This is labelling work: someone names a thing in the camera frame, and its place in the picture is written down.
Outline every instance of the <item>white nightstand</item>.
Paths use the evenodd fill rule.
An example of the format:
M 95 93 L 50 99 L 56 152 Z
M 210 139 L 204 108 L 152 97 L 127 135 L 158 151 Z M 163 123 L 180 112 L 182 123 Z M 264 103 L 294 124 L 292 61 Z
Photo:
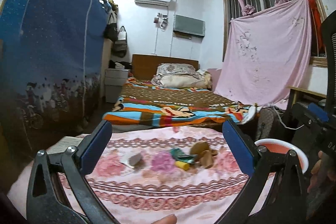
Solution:
M 128 69 L 105 70 L 105 96 L 107 103 L 115 103 L 120 95 L 121 87 L 128 78 Z

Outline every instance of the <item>black bag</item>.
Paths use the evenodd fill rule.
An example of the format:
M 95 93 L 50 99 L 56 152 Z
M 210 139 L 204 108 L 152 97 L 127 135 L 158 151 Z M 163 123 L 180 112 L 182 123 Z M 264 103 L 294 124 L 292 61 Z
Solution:
M 113 43 L 111 54 L 120 58 L 126 56 L 127 53 L 127 33 L 124 26 L 121 26 L 118 32 L 118 39 Z
M 284 114 L 279 108 L 277 108 L 277 112 L 280 117 Z M 280 123 L 277 112 L 271 106 L 264 107 L 260 110 L 257 133 L 254 141 L 266 138 L 281 139 L 279 133 L 282 129 L 282 124 Z
M 118 26 L 117 26 L 117 19 L 114 15 L 114 12 L 111 13 L 109 18 L 109 23 L 106 25 L 104 30 L 104 38 L 115 42 L 118 40 Z

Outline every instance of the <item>red cloth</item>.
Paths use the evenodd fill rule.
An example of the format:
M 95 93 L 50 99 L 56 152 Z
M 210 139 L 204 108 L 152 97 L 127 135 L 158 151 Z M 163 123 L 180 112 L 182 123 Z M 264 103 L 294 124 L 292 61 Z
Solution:
M 313 15 L 312 18 L 312 32 L 313 32 L 313 36 L 315 36 L 315 29 L 314 29 L 314 25 L 316 27 L 316 40 L 317 40 L 317 45 L 319 48 L 319 51 L 323 48 L 323 40 L 322 40 L 322 33 L 321 33 L 321 16 L 320 16 L 320 12 L 317 9 L 317 5 L 316 5 L 316 1 L 315 0 L 308 0 L 309 1 L 309 7 L 311 10 L 311 13 Z

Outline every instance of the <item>pink bowl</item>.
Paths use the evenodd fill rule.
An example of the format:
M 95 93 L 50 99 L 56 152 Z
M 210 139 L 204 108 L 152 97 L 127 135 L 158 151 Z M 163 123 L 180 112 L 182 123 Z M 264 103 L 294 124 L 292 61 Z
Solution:
M 304 174 L 309 166 L 309 161 L 305 153 L 303 151 L 296 147 L 295 145 L 292 145 L 291 143 L 277 140 L 277 139 L 261 139 L 255 142 L 256 146 L 263 145 L 265 146 L 269 151 L 274 153 L 281 153 L 286 154 L 288 150 L 294 150 L 300 161 L 302 173 Z

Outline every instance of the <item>electrical wire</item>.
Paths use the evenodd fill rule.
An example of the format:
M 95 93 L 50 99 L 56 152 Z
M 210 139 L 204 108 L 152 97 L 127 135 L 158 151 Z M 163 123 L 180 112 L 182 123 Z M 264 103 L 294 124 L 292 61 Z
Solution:
M 156 46 L 157 46 L 157 44 L 158 44 L 158 30 L 159 30 L 159 28 L 156 27 L 156 38 L 155 38 L 155 49 L 154 49 L 154 54 L 156 54 Z
M 177 0 L 175 0 L 174 18 L 175 18 L 175 14 L 176 14 L 176 4 L 177 4 Z M 170 53 L 169 53 L 169 56 L 171 56 L 171 50 L 172 50 L 172 47 L 173 47 L 173 37 L 174 37 L 174 30 L 172 31 L 172 34 L 171 34 L 171 42 L 170 42 Z
M 272 108 L 273 108 L 273 110 L 276 112 L 276 114 L 278 115 L 278 118 L 279 118 L 279 120 L 280 120 L 280 123 L 281 123 L 285 128 L 287 128 L 287 129 L 291 129 L 291 130 L 298 130 L 299 128 L 301 128 L 301 127 L 304 126 L 304 124 L 303 124 L 302 126 L 300 126 L 300 127 L 298 127 L 298 128 L 290 128 L 290 127 L 287 127 L 287 126 L 283 123 L 283 121 L 281 120 L 281 117 L 280 117 L 278 111 L 275 109 L 275 106 L 272 106 Z

